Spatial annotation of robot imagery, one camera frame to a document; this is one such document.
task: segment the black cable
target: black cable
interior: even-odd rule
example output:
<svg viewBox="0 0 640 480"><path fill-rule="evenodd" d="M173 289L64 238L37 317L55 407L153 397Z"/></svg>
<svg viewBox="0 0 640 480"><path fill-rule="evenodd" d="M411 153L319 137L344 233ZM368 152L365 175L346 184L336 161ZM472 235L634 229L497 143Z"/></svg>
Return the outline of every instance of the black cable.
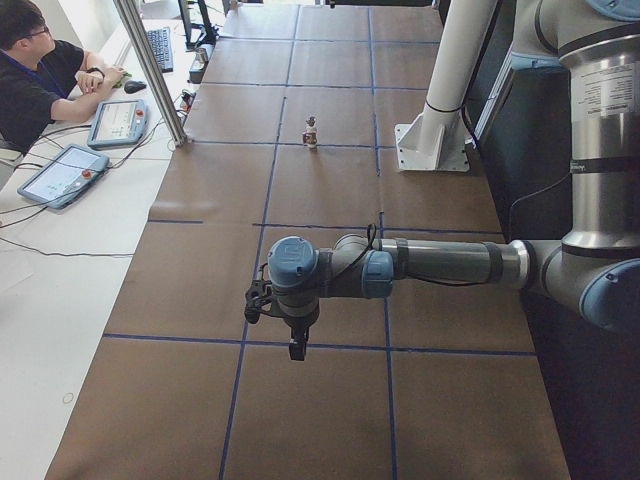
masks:
<svg viewBox="0 0 640 480"><path fill-rule="evenodd" d="M414 280L420 280L421 282L434 283L436 285L443 285L445 287L475 287L476 285L486 285L484 282L463 282L463 283L451 283L451 282L443 282L442 280L434 280L432 278L421 277L419 275L412 275L407 273L407 277L413 278Z"/></svg>
<svg viewBox="0 0 640 480"><path fill-rule="evenodd" d="M473 128L473 125L471 125L471 121L467 116L466 105L462 106L462 112L460 113L460 116L462 117L462 123L464 123L464 127L467 129L467 132L469 132L469 135L471 135L471 139L473 140L473 145L478 151L478 156L480 157L480 159L484 159L484 155L482 154L482 149L480 147L480 140L476 136L475 128Z"/></svg>
<svg viewBox="0 0 640 480"><path fill-rule="evenodd" d="M49 140L51 143L53 143L56 147L60 148L60 150L62 150L64 147L62 145L60 145L58 142L56 142L53 138L50 138L49 135L45 135L44 133L40 135L40 138L44 138L46 140Z"/></svg>
<svg viewBox="0 0 640 480"><path fill-rule="evenodd" d="M61 253L61 252L43 252L34 247L29 247L27 245L22 245L20 243L12 242L11 240L7 240L6 238L0 237L0 241L10 243L11 245L15 245L16 247L24 248L25 250L29 250L31 252L39 253L40 255L44 255L45 257L110 257L110 258L130 258L133 256L133 253Z"/></svg>
<svg viewBox="0 0 640 480"><path fill-rule="evenodd" d="M6 225L0 225L0 228L7 228L7 227L12 227L14 225L17 225L18 223L22 223L22 222L26 222L27 220L29 220L30 218L35 217L36 215L41 214L42 212L44 212L47 209L47 207L41 208L40 210L38 210L36 213L33 213L31 215L29 215L28 217L22 218L20 220L16 220L15 222L11 222L11 223L7 223Z"/></svg>
<svg viewBox="0 0 640 480"><path fill-rule="evenodd" d="M536 197L542 193L548 192L549 190L552 190L554 188L556 188L557 186L561 185L567 178L569 178L571 176L571 172L565 174L560 180L558 180L555 183L552 183L551 185L544 187L536 192L530 193L528 195L524 195L520 198L518 198L517 200L515 200L511 206L509 207L509 222L507 224L507 241L510 242L511 240L513 240L511 238L512 232L511 232L511 228L512 228L512 223L513 223L513 212L514 209L516 207L516 205L518 205L520 202L524 201L524 200L528 200L530 198Z"/></svg>
<svg viewBox="0 0 640 480"><path fill-rule="evenodd" d="M347 267L345 267L345 268L344 268L343 270L341 270L337 275L335 275L335 276L331 279L331 281L334 281L334 280L336 280L338 277L340 277L341 275L343 275L344 273L346 273L346 272L348 272L348 271L350 271L350 270L353 270L353 269L355 268L355 266L358 264L358 262L359 262L360 260L362 260L362 258L367 254L367 252L368 252L369 250L372 250L372 249L373 249L373 242L374 242L374 241L375 241L375 239L376 239L376 234L377 234L377 232L378 232L378 227L377 227L375 224L370 223L370 224L367 226L367 240L368 240L368 243L367 243L366 248L365 248L365 249L360 253L360 255L358 255L358 257L357 257L353 262L351 262L349 265L347 265Z"/></svg>
<svg viewBox="0 0 640 480"><path fill-rule="evenodd" d="M71 165L69 163L61 162L60 160L57 160L55 158L43 157L42 155L38 155L37 153L30 152L29 155L33 155L34 157L42 158L43 160L48 160L49 162L57 163L58 165L62 165L69 168L77 168L78 170L83 170L83 171L87 170L93 173L102 173L102 170L94 170L93 168L79 167L78 165Z"/></svg>
<svg viewBox="0 0 640 480"><path fill-rule="evenodd" d="M127 153L119 162L114 163L110 167L107 167L107 170L114 170L114 169L120 168L122 165L124 165L124 162L126 162L129 158L131 158L131 155L133 155L133 153L136 150L138 150L140 147L144 147L149 142L151 142L151 140L153 139L153 136L156 133L156 129L160 125L162 125L163 123L164 123L164 120L159 120L158 123L156 123L156 125L151 129L151 131L149 133L147 133L147 135L140 141L140 143L138 143L135 147L133 147L131 149L131 151L129 153Z"/></svg>
<svg viewBox="0 0 640 480"><path fill-rule="evenodd" d="M38 145L38 140L42 140L44 138L49 139L48 137L55 134L55 133L60 133L60 132L66 132L68 130L76 130L76 129L82 129L82 128L91 128L90 124L86 124L86 125L72 125L70 127L64 127L64 128L58 128L56 130L51 130L50 132L47 132L46 134L41 134L38 138L36 138L35 142L33 142L32 146Z"/></svg>

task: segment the metal pole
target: metal pole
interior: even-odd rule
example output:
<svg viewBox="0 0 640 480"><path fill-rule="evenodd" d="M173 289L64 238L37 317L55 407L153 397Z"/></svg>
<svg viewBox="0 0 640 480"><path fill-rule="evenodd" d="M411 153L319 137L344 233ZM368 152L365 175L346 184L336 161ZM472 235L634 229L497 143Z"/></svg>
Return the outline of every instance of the metal pole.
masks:
<svg viewBox="0 0 640 480"><path fill-rule="evenodd" d="M153 97L156 99L158 107L160 108L162 118L164 118L169 128L176 147L181 147L187 140L187 134L182 128L182 123L180 122L171 95L162 77L160 67L158 67L156 63L135 2L134 0L113 0L113 3L118 10L124 28L129 34L131 44L138 55L138 60L149 82Z"/></svg>

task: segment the man's hand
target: man's hand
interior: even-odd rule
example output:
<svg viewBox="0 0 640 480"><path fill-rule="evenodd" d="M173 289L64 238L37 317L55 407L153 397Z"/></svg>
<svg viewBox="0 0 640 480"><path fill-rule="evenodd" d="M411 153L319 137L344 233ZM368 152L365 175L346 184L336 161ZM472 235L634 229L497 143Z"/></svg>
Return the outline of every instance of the man's hand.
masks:
<svg viewBox="0 0 640 480"><path fill-rule="evenodd" d="M109 88L118 83L127 71L122 67L107 67L104 69L104 83L109 85Z"/></svg>
<svg viewBox="0 0 640 480"><path fill-rule="evenodd" d="M80 72L78 86L83 94L95 92L103 83L108 88L112 88L125 74L125 70L122 67L104 67L102 71L104 72L104 78L100 72Z"/></svg>
<svg viewBox="0 0 640 480"><path fill-rule="evenodd" d="M95 92L103 81L104 79L100 72L80 72L78 74L78 87L80 87L82 93Z"/></svg>

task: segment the screen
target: screen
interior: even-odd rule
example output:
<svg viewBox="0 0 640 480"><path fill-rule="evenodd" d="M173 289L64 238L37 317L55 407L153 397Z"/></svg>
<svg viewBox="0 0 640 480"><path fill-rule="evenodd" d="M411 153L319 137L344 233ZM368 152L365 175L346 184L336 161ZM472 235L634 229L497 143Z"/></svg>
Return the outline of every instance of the screen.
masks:
<svg viewBox="0 0 640 480"><path fill-rule="evenodd" d="M102 108L94 140L122 140L133 130L136 102L107 103Z"/></svg>
<svg viewBox="0 0 640 480"><path fill-rule="evenodd" d="M25 190L47 202L55 200L74 191L74 182L82 175L82 171L90 168L99 158L99 155L72 148L58 158L55 164L49 165Z"/></svg>

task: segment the cable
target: cable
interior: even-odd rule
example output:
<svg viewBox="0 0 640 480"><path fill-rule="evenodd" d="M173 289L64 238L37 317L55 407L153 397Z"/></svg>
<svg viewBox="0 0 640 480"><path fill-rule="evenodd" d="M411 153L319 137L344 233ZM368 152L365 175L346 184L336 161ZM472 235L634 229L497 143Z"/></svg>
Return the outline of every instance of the cable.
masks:
<svg viewBox="0 0 640 480"><path fill-rule="evenodd" d="M7 223L6 225L0 225L0 228L7 228L7 227L12 227L14 225L17 225L18 223L22 223L22 222L26 222L27 220L29 220L30 218L35 217L36 215L41 214L42 212L44 212L47 209L47 207L41 208L40 210L38 210L36 213L33 213L31 215L29 215L28 217L25 217L21 220L16 220L15 222L11 222L11 223Z"/></svg>
<svg viewBox="0 0 640 480"><path fill-rule="evenodd" d="M50 132L47 132L46 135L45 134L41 134L38 138L36 138L36 141L33 143L32 146L38 145L38 140L42 140L44 138L48 138L49 136L55 134L55 133L60 133L60 132L66 132L68 130L76 130L76 129L82 129L82 128L91 128L90 124L87 125L72 125L71 127L64 127L64 128L58 128L57 130L51 130Z"/></svg>
<svg viewBox="0 0 640 480"><path fill-rule="evenodd" d="M110 257L110 258L130 258L133 257L133 253L87 253L87 252L79 252L79 253L61 253L61 252L44 252L34 247L29 247L27 245L22 245L20 243L12 242L11 240L7 240L6 238L0 237L0 241L10 243L11 245L15 245L16 247L24 248L25 250L29 250L31 252L39 253L40 255L44 255L45 257Z"/></svg>
<svg viewBox="0 0 640 480"><path fill-rule="evenodd" d="M120 168L122 165L124 165L124 162L126 162L129 158L131 158L131 155L133 155L133 153L136 150L138 150L140 147L144 147L149 142L151 142L151 140L153 139L153 136L156 133L156 129L160 125L162 125L163 123L164 123L164 120L158 120L158 123L155 124L155 126L151 129L151 131L149 133L147 133L147 135L140 141L140 143L138 143L135 147L133 147L131 149L131 151L129 153L127 153L119 162L116 162L113 165L111 165L110 167L107 167L107 170L114 170L114 169Z"/></svg>
<svg viewBox="0 0 640 480"><path fill-rule="evenodd" d="M87 170L89 172L93 172L93 173L102 173L102 170L94 170L92 168L89 167L79 167L78 165L71 165L69 163L64 163L61 162L60 160L57 160L55 158L49 158L49 157L43 157L42 155L38 155L37 153L29 153L29 155L33 155L34 157L38 157L38 158L42 158L43 160L47 160L49 162L53 162L53 163L57 163L58 165L62 165L64 167L69 167L69 168L77 168L78 170ZM37 165L35 163L29 164L29 163L21 163L20 165Z"/></svg>
<svg viewBox="0 0 640 480"><path fill-rule="evenodd" d="M353 270L353 269L355 268L355 266L358 264L358 262L359 262L360 260L362 260L362 258L367 254L367 252L368 252L369 250L372 250L372 249L373 249L373 242L374 242L374 241L375 241L375 239L376 239L376 234L377 234L377 232L378 232L378 227L377 227L375 224L370 223L370 224L367 226L367 240L368 240L368 243L367 243L366 248L365 248L365 249L360 253L360 255L358 255L358 257L357 257L353 262L351 262L349 265L347 265L347 267L345 267L345 268L344 268L343 270L341 270L337 275L335 275L335 276L331 279L331 281L335 281L336 279L338 279L338 278L339 278L341 275L343 275L344 273L346 273L346 272L348 272L348 271L350 271L350 270Z"/></svg>
<svg viewBox="0 0 640 480"><path fill-rule="evenodd" d="M524 201L524 200L529 200L530 198L536 197L542 193L548 192L549 190L552 190L554 188L556 188L557 186L561 185L567 178L569 178L571 176L571 172L566 173L560 180L558 180L557 182L544 187L536 192L530 193L528 195L524 195L523 197L518 198L517 200L515 200L511 206L509 207L509 222L507 225L507 241L511 241L511 228L512 228L512 223L513 223L513 212L514 209L516 207L516 205L518 205L520 202Z"/></svg>
<svg viewBox="0 0 640 480"><path fill-rule="evenodd" d="M476 285L486 285L485 282L468 282L468 283L443 282L442 280L434 280L432 278L421 277L419 275L412 275L410 273L407 273L407 277L413 278L414 280L420 280L421 282L434 283L436 285L443 285L445 287L475 287Z"/></svg>
<svg viewBox="0 0 640 480"><path fill-rule="evenodd" d="M56 147L60 148L60 150L62 150L64 148L62 145L60 145L58 142L56 142L53 138L49 138L49 136L45 135L44 133L40 135L40 138L45 138L45 139L49 140Z"/></svg>

